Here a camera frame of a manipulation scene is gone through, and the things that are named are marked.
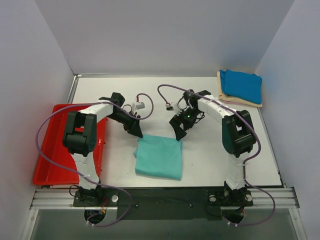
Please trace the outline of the teal t shirt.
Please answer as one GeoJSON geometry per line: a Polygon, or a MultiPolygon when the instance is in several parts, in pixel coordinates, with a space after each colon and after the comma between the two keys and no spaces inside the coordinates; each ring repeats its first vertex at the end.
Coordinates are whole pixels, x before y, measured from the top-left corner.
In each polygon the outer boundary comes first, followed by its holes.
{"type": "Polygon", "coordinates": [[[135,173],[140,176],[180,181],[183,144],[174,138],[145,134],[137,140],[133,155],[135,173]]]}

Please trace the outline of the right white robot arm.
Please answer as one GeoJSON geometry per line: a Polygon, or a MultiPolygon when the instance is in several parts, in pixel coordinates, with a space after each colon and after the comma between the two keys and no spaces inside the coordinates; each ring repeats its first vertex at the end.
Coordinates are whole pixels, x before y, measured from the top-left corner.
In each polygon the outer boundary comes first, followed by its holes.
{"type": "Polygon", "coordinates": [[[222,145],[228,153],[228,173],[225,180],[227,189],[223,199],[229,205],[236,204],[241,199],[240,190],[244,190],[244,160],[249,157],[254,144],[257,142],[252,133],[253,124],[248,111],[226,110],[226,106],[215,98],[209,91],[194,93],[193,90],[184,92],[182,100],[186,107],[167,104],[168,110],[175,115],[169,121],[177,141],[187,135],[187,130],[208,115],[221,124],[222,145]]]}

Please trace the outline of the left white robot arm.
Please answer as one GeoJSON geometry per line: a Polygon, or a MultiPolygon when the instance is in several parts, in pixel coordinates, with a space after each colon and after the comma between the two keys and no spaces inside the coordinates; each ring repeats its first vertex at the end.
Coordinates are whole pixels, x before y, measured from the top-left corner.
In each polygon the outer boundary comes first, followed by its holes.
{"type": "Polygon", "coordinates": [[[62,144],[70,153],[79,175],[78,192],[91,206],[98,206],[103,200],[100,178],[94,163],[93,152],[98,142],[98,123],[106,117],[121,123],[130,135],[142,138],[141,116],[135,107],[122,110],[125,98],[118,92],[111,97],[101,97],[98,104],[67,114],[62,144]]]}

